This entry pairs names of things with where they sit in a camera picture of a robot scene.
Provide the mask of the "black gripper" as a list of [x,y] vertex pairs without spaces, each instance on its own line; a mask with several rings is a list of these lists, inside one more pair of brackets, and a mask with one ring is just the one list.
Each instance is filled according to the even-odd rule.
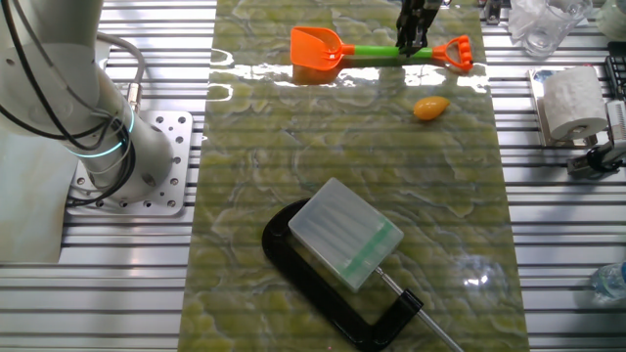
[[427,32],[438,9],[449,6],[451,0],[402,0],[402,12],[396,22],[396,47],[401,55],[413,56],[427,46]]

